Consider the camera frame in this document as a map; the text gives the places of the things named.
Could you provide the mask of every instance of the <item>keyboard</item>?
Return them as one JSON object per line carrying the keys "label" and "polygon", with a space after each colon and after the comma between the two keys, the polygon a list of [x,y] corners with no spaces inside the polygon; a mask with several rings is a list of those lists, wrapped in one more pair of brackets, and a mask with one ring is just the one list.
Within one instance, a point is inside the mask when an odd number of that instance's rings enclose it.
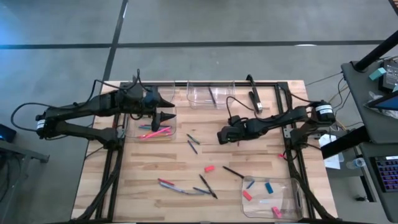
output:
{"label": "keyboard", "polygon": [[383,191],[398,192],[398,156],[372,157],[371,160]]}

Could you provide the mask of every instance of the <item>pink marker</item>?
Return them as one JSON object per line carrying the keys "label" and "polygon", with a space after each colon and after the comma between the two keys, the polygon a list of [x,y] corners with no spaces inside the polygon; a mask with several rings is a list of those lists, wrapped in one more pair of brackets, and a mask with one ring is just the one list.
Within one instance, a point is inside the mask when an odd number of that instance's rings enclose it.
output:
{"label": "pink marker", "polygon": [[156,136],[156,135],[159,134],[159,133],[162,133],[162,132],[164,132],[164,131],[169,130],[170,128],[172,128],[172,127],[168,127],[168,128],[164,128],[164,129],[158,130],[157,132],[154,132],[154,133],[152,133],[152,134],[145,135],[145,136],[142,137],[142,138],[144,138],[144,139],[151,138],[151,137],[153,137],[153,136]]}
{"label": "pink marker", "polygon": [[274,215],[277,218],[282,218],[282,214],[281,214],[281,212],[279,211],[279,209],[277,207],[272,207],[271,209],[272,209],[272,212],[274,212]]}

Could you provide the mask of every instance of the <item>computer monitor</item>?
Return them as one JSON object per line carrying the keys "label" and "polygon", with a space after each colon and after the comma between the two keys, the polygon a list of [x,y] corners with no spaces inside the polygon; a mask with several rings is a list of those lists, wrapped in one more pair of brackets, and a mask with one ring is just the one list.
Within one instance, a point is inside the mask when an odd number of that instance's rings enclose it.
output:
{"label": "computer monitor", "polygon": [[383,96],[382,98],[370,101],[368,103],[368,107],[398,111],[398,91]]}

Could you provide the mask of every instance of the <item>table leg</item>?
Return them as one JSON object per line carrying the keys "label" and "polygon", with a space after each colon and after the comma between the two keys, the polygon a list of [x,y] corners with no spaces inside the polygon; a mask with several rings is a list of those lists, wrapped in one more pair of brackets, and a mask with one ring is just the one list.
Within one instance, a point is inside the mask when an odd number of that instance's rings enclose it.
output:
{"label": "table leg", "polygon": [[368,132],[366,131],[365,126],[362,126],[338,138],[336,141],[322,146],[322,156],[324,159],[327,159],[331,156],[345,151],[346,149],[357,146],[359,143],[368,141],[370,141]]}

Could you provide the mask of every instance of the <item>white label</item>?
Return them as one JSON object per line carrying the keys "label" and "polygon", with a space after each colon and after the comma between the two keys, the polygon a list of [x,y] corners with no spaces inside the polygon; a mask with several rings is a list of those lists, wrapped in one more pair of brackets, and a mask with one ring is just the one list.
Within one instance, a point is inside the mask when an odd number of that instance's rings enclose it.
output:
{"label": "white label", "polygon": [[398,159],[398,156],[386,156],[387,160]]}
{"label": "white label", "polygon": [[333,113],[333,111],[331,109],[327,109],[327,110],[321,110],[319,111],[320,114],[324,114],[324,113]]}
{"label": "white label", "polygon": [[331,105],[317,106],[315,108],[316,111],[320,111],[320,110],[324,110],[324,109],[331,109]]}
{"label": "white label", "polygon": [[44,127],[44,124],[45,124],[45,120],[40,120],[40,121],[38,121],[38,122],[37,122],[37,127],[36,127],[36,129],[43,128],[43,127]]}

